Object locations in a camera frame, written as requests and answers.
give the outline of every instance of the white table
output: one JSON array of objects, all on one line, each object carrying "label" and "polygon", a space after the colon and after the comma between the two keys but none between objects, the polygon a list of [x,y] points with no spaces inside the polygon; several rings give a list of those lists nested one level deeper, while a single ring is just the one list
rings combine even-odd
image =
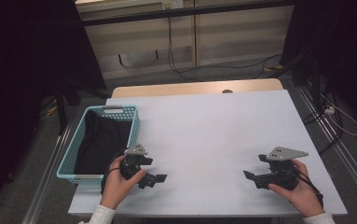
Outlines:
[{"label": "white table", "polygon": [[[282,217],[298,212],[242,170],[269,174],[258,154],[275,146],[304,150],[299,159],[324,195],[324,207],[347,214],[287,91],[115,98],[138,105],[138,142],[153,158],[151,174],[168,175],[152,189],[134,188],[117,209],[130,217]],[[90,216],[100,186],[79,185],[69,213]]]}]

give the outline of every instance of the wall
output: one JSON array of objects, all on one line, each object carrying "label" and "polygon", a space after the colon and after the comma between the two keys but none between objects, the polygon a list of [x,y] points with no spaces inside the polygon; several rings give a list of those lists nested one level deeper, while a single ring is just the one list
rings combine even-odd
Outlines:
[{"label": "wall", "polygon": [[[161,10],[160,0],[76,2],[81,18]],[[185,0],[185,7],[234,4],[238,0]],[[282,52],[293,7],[274,7],[172,18],[177,68],[267,57]],[[167,19],[86,27],[104,79],[171,69]],[[118,63],[120,54],[124,65]]]}]

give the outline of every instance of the black cloth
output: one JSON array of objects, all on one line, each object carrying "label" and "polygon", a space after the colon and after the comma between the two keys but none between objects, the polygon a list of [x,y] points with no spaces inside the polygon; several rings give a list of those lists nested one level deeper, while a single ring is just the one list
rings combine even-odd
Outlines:
[{"label": "black cloth", "polygon": [[131,121],[98,117],[93,111],[85,116],[85,136],[76,157],[76,175],[103,175],[110,160],[129,141]]}]

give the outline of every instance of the metal frame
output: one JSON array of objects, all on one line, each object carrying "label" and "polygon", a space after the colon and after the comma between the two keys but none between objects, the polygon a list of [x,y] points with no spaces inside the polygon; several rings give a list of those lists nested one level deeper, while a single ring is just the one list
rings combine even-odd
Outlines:
[{"label": "metal frame", "polygon": [[241,11],[249,9],[259,9],[267,7],[286,7],[294,5],[296,0],[263,0],[248,3],[228,4],[221,6],[210,7],[187,7],[172,10],[161,10],[154,12],[136,13],[124,16],[89,18],[82,20],[81,24],[84,26],[104,25],[111,23],[120,23],[127,21],[148,21],[154,19],[193,16],[202,14],[211,14],[229,11]]}]

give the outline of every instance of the basket handle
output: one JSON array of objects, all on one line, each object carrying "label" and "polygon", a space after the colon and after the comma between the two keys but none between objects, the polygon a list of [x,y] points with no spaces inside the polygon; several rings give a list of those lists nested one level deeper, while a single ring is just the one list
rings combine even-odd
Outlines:
[{"label": "basket handle", "polygon": [[74,179],[102,179],[103,175],[75,175]]}]

